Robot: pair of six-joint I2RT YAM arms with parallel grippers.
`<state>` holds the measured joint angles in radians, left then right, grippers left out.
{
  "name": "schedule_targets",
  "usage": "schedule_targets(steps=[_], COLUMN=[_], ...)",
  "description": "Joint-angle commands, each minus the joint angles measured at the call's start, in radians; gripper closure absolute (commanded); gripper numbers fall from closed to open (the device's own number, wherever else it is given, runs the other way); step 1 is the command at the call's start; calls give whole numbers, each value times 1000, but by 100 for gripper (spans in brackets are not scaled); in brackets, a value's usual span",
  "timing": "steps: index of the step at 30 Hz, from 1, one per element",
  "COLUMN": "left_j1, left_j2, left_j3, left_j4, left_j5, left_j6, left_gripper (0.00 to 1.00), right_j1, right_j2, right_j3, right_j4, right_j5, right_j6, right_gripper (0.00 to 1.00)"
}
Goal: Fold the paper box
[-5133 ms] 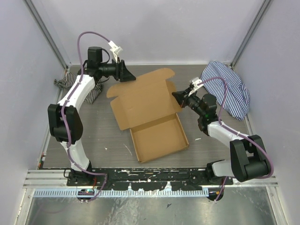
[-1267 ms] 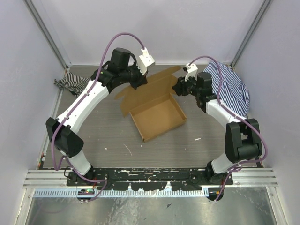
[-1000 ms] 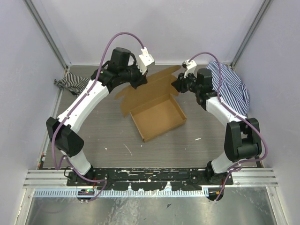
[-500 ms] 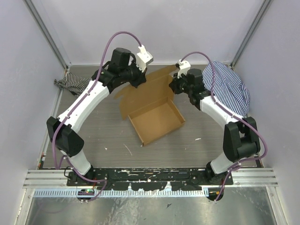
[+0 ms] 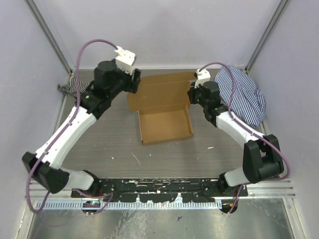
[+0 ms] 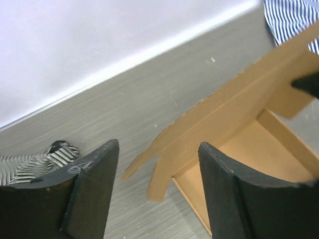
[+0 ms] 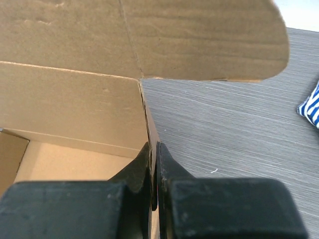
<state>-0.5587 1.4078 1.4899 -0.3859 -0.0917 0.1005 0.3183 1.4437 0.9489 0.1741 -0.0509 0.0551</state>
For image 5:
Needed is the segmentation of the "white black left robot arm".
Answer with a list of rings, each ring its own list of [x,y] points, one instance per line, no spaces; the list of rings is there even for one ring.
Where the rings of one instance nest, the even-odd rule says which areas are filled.
[[[35,153],[26,152],[22,161],[32,178],[52,194],[63,189],[78,189],[88,197],[98,196],[100,179],[83,170],[67,170],[61,165],[81,135],[111,106],[121,92],[136,93],[141,71],[127,73],[115,60],[102,61],[94,70],[94,80],[80,95],[68,118],[54,135]]]

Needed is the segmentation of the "brown cardboard box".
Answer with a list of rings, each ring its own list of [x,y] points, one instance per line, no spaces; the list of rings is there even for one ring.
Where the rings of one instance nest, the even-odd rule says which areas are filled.
[[[128,93],[130,112],[138,112],[142,145],[193,136],[188,90],[193,72],[142,77],[135,94]]]

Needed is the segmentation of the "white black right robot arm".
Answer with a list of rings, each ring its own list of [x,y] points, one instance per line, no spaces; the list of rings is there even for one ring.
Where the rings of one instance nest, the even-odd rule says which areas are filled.
[[[219,175],[218,188],[222,195],[231,196],[238,185],[259,183],[284,172],[278,139],[254,131],[230,112],[221,102],[216,82],[193,82],[187,94],[191,104],[203,108],[208,122],[231,136],[243,149],[242,165]]]

